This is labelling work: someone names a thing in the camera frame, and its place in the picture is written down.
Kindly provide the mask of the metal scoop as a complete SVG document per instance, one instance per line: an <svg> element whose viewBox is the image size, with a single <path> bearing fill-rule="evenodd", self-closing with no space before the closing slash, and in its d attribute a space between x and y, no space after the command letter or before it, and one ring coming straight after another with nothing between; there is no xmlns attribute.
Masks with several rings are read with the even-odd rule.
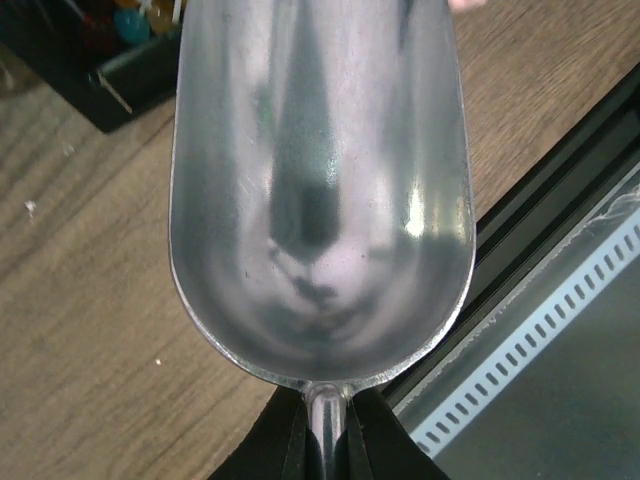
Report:
<svg viewBox="0 0 640 480"><path fill-rule="evenodd" d="M445 1L191 1L182 27L171 269L227 359L303 396L337 479L346 410L432 351L476 252Z"/></svg>

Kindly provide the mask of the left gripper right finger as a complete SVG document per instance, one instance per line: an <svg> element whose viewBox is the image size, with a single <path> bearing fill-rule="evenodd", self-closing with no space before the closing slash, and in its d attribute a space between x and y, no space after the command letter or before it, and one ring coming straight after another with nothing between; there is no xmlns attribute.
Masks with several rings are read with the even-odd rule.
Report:
<svg viewBox="0 0 640 480"><path fill-rule="evenodd" d="M339 448L341 479L448 479L409 437L376 389L358 393L349 404Z"/></svg>

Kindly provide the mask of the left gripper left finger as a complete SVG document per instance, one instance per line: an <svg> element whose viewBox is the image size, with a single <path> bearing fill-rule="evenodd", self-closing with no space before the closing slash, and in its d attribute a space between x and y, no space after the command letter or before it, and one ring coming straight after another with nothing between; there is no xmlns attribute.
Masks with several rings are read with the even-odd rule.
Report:
<svg viewBox="0 0 640 480"><path fill-rule="evenodd" d="M244 440L209 480L312 480L319 477L302 395L279 387Z"/></svg>

